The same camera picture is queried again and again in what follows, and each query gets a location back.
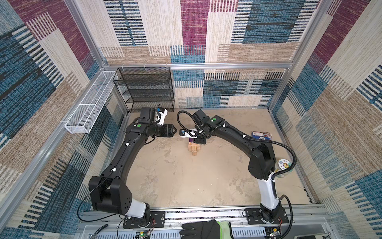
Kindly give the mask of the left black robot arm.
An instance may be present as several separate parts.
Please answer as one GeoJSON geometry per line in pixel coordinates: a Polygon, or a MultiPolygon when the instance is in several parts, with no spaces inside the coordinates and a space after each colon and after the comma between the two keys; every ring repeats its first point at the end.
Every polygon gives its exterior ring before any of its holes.
{"type": "Polygon", "coordinates": [[[173,124],[164,122],[167,114],[164,107],[142,108],[140,116],[127,126],[124,140],[111,163],[100,176],[89,180],[95,211],[124,215],[142,226],[150,222],[149,204],[135,200],[126,181],[138,152],[149,138],[173,137],[176,133],[173,124]]]}

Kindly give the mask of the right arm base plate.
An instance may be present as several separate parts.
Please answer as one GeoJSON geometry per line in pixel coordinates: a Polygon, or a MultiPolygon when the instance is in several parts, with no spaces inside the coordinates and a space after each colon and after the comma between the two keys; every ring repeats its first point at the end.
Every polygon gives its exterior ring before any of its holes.
{"type": "Polygon", "coordinates": [[[256,208],[246,208],[244,209],[242,215],[247,219],[249,225],[265,225],[265,224],[288,224],[289,218],[287,213],[283,207],[281,207],[278,212],[269,216],[268,218],[264,218],[263,216],[266,213],[263,213],[260,207],[256,208]]]}

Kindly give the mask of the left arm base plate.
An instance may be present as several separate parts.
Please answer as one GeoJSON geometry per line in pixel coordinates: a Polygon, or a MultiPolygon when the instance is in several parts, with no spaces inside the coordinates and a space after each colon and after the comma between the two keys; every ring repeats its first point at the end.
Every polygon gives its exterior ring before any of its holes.
{"type": "Polygon", "coordinates": [[[151,211],[146,213],[143,218],[135,218],[131,216],[125,216],[123,221],[124,229],[138,229],[138,228],[163,228],[166,219],[165,211],[151,211]]]}

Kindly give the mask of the blue printed package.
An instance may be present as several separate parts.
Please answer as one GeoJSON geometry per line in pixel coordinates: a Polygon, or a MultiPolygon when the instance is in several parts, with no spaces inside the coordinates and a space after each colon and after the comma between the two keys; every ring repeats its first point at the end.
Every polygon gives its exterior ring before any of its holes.
{"type": "Polygon", "coordinates": [[[260,140],[272,140],[272,134],[269,132],[258,132],[258,131],[253,131],[251,133],[251,136],[255,139],[260,139],[260,140]]]}

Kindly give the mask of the round tape tin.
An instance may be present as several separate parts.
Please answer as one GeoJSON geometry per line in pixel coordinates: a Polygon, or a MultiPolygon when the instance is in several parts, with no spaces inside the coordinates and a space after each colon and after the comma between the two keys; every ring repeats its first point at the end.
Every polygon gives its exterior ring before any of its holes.
{"type": "MultiPolygon", "coordinates": [[[[277,173],[279,171],[286,170],[286,169],[288,169],[291,166],[291,164],[292,164],[292,162],[290,162],[287,159],[279,159],[277,161],[277,163],[276,163],[276,170],[275,170],[275,172],[277,173]]],[[[290,173],[290,171],[286,172],[286,173],[283,173],[283,174],[279,174],[279,175],[277,175],[277,178],[284,178],[289,173],[290,173]]]]}

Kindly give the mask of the black and green glove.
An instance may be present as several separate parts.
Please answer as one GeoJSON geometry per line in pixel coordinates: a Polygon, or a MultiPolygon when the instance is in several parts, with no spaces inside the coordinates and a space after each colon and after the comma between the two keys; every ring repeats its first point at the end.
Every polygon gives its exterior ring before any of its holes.
{"type": "Polygon", "coordinates": [[[233,239],[232,226],[227,221],[200,221],[182,225],[182,239],[233,239]]]}

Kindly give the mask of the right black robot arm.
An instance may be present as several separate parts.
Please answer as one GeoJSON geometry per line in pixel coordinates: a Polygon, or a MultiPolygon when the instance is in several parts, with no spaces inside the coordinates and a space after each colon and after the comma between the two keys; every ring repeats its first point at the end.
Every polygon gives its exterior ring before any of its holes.
{"type": "Polygon", "coordinates": [[[206,144],[207,139],[216,136],[231,143],[249,157],[248,171],[257,179],[260,189],[262,219],[266,223],[274,222],[283,209],[281,199],[277,196],[275,177],[287,173],[295,167],[297,163],[295,152],[283,143],[253,138],[219,116],[208,117],[202,110],[192,114],[192,119],[198,130],[198,142],[206,144]],[[276,172],[275,168],[274,145],[286,149],[292,155],[291,166],[279,172],[276,172]]]}

